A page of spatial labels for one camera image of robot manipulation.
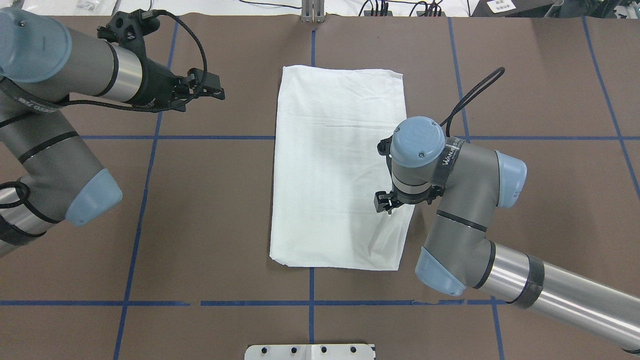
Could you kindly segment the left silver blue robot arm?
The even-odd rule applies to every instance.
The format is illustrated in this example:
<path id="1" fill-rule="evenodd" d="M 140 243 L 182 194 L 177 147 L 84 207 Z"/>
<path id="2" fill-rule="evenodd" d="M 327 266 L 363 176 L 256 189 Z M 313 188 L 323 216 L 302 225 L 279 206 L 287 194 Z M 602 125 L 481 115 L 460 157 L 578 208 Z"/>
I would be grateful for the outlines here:
<path id="1" fill-rule="evenodd" d="M 203 68 L 185 76 L 147 55 L 145 38 L 172 18 L 195 41 Z M 122 191 L 62 109 L 92 105 L 137 113 L 185 112 L 197 98 L 224 100 L 201 41 L 164 9 L 116 12 L 90 36 L 17 7 L 3 7 L 0 138 L 25 169 L 1 185 L 1 255 L 68 221 L 80 227 L 112 209 Z"/>

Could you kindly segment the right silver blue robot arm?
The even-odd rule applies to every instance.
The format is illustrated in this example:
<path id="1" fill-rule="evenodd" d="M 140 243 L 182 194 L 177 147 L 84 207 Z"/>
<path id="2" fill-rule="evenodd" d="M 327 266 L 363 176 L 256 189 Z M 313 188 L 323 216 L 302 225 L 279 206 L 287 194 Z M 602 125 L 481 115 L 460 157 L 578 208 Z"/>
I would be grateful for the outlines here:
<path id="1" fill-rule="evenodd" d="M 493 227 L 519 231 L 496 213 L 516 205 L 524 161 L 450 136 L 423 116 L 402 121 L 377 152 L 391 178 L 391 191 L 375 194 L 377 212 L 439 201 L 414 269 L 423 284 L 448 296 L 476 289 L 639 355 L 637 296 L 491 239 Z"/>

